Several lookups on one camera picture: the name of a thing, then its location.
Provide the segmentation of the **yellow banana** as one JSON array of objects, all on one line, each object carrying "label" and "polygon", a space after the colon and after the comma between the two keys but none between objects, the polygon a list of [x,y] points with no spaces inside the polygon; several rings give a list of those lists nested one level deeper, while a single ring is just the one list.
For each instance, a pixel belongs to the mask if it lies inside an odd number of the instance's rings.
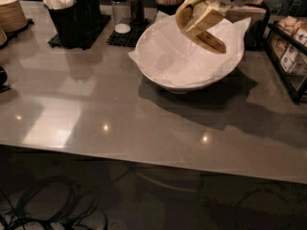
[{"label": "yellow banana", "polygon": [[209,50],[213,53],[224,54],[226,52],[225,44],[218,39],[216,36],[210,32],[205,31],[204,33],[197,35],[195,37],[189,36],[185,33],[185,25],[191,18],[192,10],[185,10],[183,4],[179,6],[176,11],[176,22],[180,31],[188,38],[191,39],[194,43],[200,47]]}]

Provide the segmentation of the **brown paper bags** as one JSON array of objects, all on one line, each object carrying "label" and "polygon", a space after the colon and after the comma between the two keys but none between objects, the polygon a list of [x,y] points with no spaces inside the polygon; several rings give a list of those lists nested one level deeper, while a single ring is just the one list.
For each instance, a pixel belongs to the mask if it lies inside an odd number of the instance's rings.
[{"label": "brown paper bags", "polygon": [[237,22],[248,17],[251,18],[252,22],[261,20],[268,11],[264,0],[233,0],[232,5],[233,7],[225,14],[225,18],[231,22]]}]

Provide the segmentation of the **pepper shaker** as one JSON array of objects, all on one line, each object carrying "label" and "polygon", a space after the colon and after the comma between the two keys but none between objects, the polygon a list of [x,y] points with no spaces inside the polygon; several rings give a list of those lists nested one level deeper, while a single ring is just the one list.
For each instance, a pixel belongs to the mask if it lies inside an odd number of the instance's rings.
[{"label": "pepper shaker", "polygon": [[145,20],[144,0],[129,0],[131,23],[140,25]]}]

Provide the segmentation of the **salt shaker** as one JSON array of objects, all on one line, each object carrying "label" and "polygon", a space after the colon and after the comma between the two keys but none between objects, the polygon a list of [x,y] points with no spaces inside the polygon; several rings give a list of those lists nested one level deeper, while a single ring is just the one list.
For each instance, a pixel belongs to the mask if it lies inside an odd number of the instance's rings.
[{"label": "salt shaker", "polygon": [[111,0],[114,31],[124,35],[130,31],[128,0]]}]

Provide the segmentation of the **black grid mat right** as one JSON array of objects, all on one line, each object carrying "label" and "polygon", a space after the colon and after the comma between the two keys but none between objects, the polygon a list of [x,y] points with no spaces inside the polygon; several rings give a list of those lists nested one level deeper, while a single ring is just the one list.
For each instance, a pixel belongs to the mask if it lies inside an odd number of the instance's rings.
[{"label": "black grid mat right", "polygon": [[126,34],[119,34],[113,31],[106,43],[113,46],[135,47],[140,36],[145,32],[150,24],[148,19],[142,24],[132,24],[130,31]]}]

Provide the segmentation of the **black cutlery holder rear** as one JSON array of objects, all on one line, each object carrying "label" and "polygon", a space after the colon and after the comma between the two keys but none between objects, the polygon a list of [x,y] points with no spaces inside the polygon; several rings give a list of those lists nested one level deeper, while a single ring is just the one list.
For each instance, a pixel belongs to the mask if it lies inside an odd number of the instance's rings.
[{"label": "black cutlery holder rear", "polygon": [[84,29],[90,29],[100,17],[100,1],[76,0],[76,12],[79,24]]}]

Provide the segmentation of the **black cutlery holder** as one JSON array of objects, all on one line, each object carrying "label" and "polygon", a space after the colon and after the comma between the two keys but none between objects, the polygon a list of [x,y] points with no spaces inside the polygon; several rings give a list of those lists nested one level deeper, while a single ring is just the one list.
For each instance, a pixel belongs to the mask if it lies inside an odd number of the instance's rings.
[{"label": "black cutlery holder", "polygon": [[54,10],[47,6],[45,9],[50,14],[61,44],[69,48],[76,46],[82,38],[78,32],[80,23],[77,15],[77,2],[73,1],[71,7],[64,9]]},{"label": "black cutlery holder", "polygon": [[76,0],[76,12],[79,24],[84,29],[90,29],[100,17],[100,1]]}]

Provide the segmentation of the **black cutlery holder front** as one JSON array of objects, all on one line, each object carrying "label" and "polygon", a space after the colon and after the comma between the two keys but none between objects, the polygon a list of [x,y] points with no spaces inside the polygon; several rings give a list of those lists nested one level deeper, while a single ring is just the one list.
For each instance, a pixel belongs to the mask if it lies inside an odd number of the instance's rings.
[{"label": "black cutlery holder front", "polygon": [[50,14],[61,44],[69,48],[76,46],[82,38],[78,32],[80,23],[77,15],[77,2],[73,1],[71,7],[64,9],[54,10],[47,6],[45,9]]}]

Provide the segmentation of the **black object left edge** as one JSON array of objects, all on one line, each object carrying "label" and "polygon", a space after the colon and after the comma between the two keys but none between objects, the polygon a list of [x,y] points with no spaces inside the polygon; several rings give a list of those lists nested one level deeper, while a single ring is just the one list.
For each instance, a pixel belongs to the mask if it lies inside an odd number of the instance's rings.
[{"label": "black object left edge", "polygon": [[0,93],[11,89],[11,86],[9,84],[6,84],[7,80],[8,80],[7,72],[2,66],[0,66]]}]

